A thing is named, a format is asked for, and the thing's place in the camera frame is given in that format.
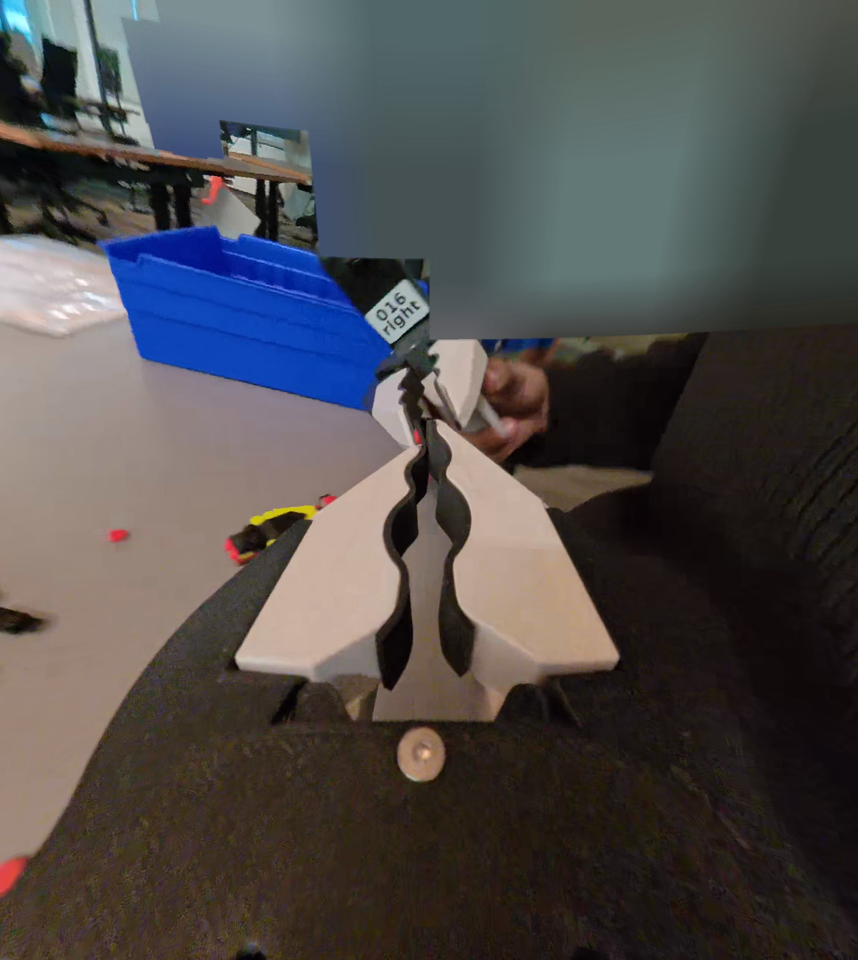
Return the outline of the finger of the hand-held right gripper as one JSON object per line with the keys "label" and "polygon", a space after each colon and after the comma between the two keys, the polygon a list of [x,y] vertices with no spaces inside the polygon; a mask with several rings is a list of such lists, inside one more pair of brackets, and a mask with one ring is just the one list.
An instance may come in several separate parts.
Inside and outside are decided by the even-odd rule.
{"label": "finger of the hand-held right gripper", "polygon": [[450,426],[464,434],[487,426],[478,403],[488,356],[478,340],[437,340],[430,346],[435,358],[429,376],[429,404]]}
{"label": "finger of the hand-held right gripper", "polygon": [[371,415],[404,449],[417,448],[412,427],[422,424],[421,382],[412,370],[397,370],[375,386]]}

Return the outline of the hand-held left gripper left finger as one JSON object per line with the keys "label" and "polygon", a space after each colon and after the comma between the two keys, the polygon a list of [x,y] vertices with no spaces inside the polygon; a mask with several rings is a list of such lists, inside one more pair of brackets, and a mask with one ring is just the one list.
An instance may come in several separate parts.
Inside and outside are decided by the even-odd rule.
{"label": "hand-held left gripper left finger", "polygon": [[313,518],[235,654],[241,671],[392,690],[411,656],[409,571],[427,450],[403,450]]}

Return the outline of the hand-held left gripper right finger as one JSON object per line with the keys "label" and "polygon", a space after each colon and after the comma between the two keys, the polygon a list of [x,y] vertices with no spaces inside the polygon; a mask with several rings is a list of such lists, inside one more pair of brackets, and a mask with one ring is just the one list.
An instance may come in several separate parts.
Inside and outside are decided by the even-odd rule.
{"label": "hand-held left gripper right finger", "polygon": [[490,700],[620,656],[543,501],[444,423],[425,428],[435,520],[450,541],[439,598],[449,666]]}

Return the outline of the person's right forearm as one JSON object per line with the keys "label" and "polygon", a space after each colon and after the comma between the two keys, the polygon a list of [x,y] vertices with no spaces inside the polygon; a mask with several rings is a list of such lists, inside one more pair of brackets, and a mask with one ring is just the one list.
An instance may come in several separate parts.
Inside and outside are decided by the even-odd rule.
{"label": "person's right forearm", "polygon": [[598,351],[547,373],[545,431],[526,446],[540,468],[646,473],[709,334],[658,341],[622,358]]}

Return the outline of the yellow red lego car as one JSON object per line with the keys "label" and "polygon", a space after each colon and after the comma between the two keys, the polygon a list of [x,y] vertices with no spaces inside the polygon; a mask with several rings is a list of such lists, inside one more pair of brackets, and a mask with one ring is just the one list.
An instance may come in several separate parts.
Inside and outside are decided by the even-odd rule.
{"label": "yellow red lego car", "polygon": [[274,544],[292,526],[302,521],[311,521],[337,499],[336,496],[327,494],[315,504],[272,509],[258,514],[241,531],[227,538],[224,551],[234,564],[243,566]]}

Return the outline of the person's right hand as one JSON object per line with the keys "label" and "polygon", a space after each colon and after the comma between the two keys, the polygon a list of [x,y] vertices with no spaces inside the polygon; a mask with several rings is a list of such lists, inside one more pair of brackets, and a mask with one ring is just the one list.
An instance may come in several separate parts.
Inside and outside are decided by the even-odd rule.
{"label": "person's right hand", "polygon": [[550,392],[545,371],[526,362],[491,358],[483,378],[482,397],[494,421],[466,438],[490,460],[505,464],[530,441],[545,435],[550,418]]}

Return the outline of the blue plastic bin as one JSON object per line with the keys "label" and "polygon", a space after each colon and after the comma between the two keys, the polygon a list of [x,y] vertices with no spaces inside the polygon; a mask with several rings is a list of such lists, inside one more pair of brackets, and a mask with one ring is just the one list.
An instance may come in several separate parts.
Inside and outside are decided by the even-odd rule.
{"label": "blue plastic bin", "polygon": [[212,225],[100,246],[143,359],[368,411],[389,348],[314,253]]}

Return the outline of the white folded sheet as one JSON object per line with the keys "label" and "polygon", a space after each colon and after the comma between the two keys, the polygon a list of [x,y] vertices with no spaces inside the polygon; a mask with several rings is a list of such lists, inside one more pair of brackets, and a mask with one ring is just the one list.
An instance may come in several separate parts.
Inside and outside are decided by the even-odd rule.
{"label": "white folded sheet", "polygon": [[235,240],[243,235],[256,235],[261,225],[259,217],[235,195],[226,181],[225,184],[214,205],[206,206],[201,203],[202,219],[227,239]]}

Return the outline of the person's black sweater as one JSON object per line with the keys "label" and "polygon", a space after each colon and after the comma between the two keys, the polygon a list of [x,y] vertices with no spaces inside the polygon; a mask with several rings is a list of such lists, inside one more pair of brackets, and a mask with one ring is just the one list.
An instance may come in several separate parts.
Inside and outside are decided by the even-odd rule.
{"label": "person's black sweater", "polygon": [[621,751],[712,815],[765,957],[858,958],[858,323],[709,334],[651,481],[574,511]]}

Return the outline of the wooden top table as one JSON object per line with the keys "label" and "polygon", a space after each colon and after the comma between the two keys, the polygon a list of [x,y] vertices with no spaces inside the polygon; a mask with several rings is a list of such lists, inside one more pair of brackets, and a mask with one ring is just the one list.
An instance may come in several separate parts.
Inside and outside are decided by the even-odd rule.
{"label": "wooden top table", "polygon": [[15,151],[24,156],[72,159],[80,173],[91,179],[148,184],[159,232],[171,228],[169,196],[172,197],[175,220],[185,229],[193,224],[192,188],[204,186],[205,178],[220,178],[227,182],[242,178],[257,183],[256,235],[275,241],[278,238],[279,186],[294,184],[310,188],[313,184],[310,172],[254,156],[231,153],[215,159],[200,159],[164,150],[103,142],[89,135],[75,137],[31,129],[0,120],[0,154]]}

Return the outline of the clear plastic bag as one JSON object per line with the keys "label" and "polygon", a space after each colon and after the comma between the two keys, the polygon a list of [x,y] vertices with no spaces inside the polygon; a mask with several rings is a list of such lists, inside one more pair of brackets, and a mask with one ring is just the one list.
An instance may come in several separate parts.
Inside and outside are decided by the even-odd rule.
{"label": "clear plastic bag", "polygon": [[0,324],[64,338],[126,321],[103,255],[42,237],[0,237]]}

